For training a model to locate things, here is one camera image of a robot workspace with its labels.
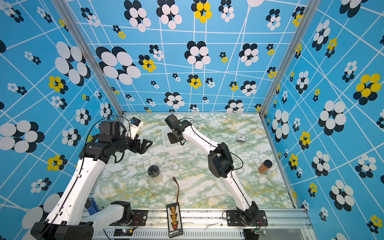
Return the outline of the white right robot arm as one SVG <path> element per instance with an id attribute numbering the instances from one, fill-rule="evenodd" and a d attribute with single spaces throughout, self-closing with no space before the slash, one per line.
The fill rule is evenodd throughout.
<path id="1" fill-rule="evenodd" d="M 183 141 L 191 142 L 207 155 L 210 172 L 220 179 L 231 193 L 241 221 L 246 226 L 259 222 L 259 207 L 249 197 L 239 181 L 228 145 L 209 139 L 199 132 L 190 121 L 179 120 L 173 114 L 165 119 L 165 123 L 171 129 L 171 132 L 167 134 L 171 144 Z"/>

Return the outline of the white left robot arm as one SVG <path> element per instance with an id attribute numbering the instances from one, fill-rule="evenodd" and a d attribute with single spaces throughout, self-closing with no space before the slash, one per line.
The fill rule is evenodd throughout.
<path id="1" fill-rule="evenodd" d="M 89 195 L 109 159 L 126 150 L 144 154 L 152 145 L 151 141 L 138 137 L 141 120 L 132 118 L 128 123 L 126 129 L 119 121 L 101 122 L 100 133 L 82 149 L 74 175 L 60 200 L 45 220 L 32 227 L 31 235 L 35 239 L 91 240 L 113 223 L 128 225 L 135 221 L 131 204 L 125 201 L 114 201 L 88 219 L 82 218 Z"/>

